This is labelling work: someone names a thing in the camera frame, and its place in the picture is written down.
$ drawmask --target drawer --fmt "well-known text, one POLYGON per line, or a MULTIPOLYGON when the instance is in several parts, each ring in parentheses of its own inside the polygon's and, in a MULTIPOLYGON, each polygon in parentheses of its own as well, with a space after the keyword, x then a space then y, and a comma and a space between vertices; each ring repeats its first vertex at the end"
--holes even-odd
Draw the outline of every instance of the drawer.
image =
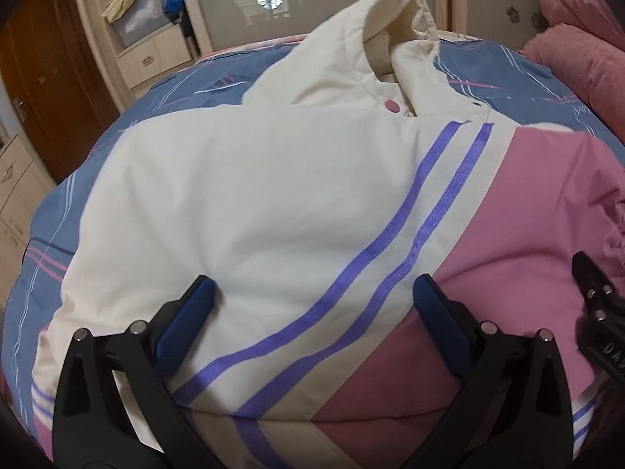
POLYGON ((0 306, 4 308, 13 283, 22 269, 22 256, 26 246, 13 232, 0 222, 0 306))
POLYGON ((0 155, 0 208, 32 162, 19 137, 13 139, 0 155))
POLYGON ((191 60, 180 25, 174 25, 133 47, 118 58, 129 88, 191 60))
POLYGON ((54 188, 52 182, 32 163, 0 210, 0 219, 23 244, 30 239, 30 220, 43 197, 54 188))

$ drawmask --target drawer handle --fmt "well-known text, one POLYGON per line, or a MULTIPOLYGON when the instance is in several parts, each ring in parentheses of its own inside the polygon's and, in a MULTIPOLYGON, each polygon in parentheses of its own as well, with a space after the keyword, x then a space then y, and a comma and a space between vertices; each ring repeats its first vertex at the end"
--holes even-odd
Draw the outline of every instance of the drawer handle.
POLYGON ((11 163, 9 168, 6 171, 4 171, 4 174, 2 175, 2 179, 0 180, 0 183, 4 183, 7 180, 10 180, 11 176, 13 176, 13 163, 11 163))

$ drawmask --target white and pink jacket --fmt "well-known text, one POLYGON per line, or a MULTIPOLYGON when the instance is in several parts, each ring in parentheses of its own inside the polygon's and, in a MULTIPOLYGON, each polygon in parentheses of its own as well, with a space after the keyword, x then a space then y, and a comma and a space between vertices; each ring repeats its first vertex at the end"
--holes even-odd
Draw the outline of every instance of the white and pink jacket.
POLYGON ((479 321, 553 331, 574 410, 591 408, 571 258, 584 250, 621 284, 623 168, 598 139, 518 127, 454 92, 438 47, 424 0, 362 0, 243 105, 126 131, 40 335, 37 387, 55 394, 77 328, 124 331, 206 274, 217 307, 168 386, 218 457, 399 467, 458 386, 412 304, 430 273, 479 321))

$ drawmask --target pink button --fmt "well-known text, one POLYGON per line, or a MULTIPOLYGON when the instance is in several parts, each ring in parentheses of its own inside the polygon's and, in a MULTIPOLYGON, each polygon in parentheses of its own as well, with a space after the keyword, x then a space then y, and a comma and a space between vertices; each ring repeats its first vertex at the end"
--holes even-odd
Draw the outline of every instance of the pink button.
POLYGON ((401 111, 401 108, 399 107, 399 104, 397 102, 395 102, 394 100, 387 100, 384 105, 386 106, 386 109, 388 109, 391 112, 399 112, 401 111))

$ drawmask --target blue gripper pad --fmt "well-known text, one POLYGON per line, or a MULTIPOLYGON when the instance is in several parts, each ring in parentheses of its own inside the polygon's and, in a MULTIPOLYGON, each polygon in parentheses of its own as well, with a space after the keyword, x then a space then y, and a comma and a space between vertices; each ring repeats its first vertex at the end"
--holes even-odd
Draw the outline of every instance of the blue gripper pad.
POLYGON ((165 318, 168 317, 168 311, 173 314, 160 337, 154 342, 152 368, 160 379, 178 372, 208 314, 215 306, 216 289, 213 280, 204 275, 199 276, 181 299, 166 303, 154 316, 152 322, 161 313, 165 318))
POLYGON ((412 302, 449 372, 467 377, 474 368, 471 342, 455 320, 445 295, 430 281, 428 275, 414 281, 412 302))

